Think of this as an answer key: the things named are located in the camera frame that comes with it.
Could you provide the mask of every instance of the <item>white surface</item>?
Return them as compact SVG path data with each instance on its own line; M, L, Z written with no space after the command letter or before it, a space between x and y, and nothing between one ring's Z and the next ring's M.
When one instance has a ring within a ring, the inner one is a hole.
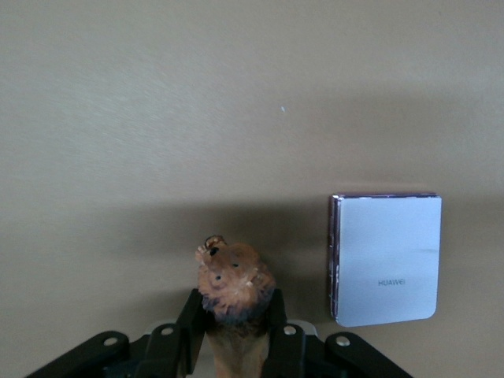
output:
M341 198L338 323L355 327L431 317L440 228L439 197Z
M176 317L214 232L324 338L327 197L427 189L435 316L355 331L415 377L501 376L502 7L2 0L0 375Z

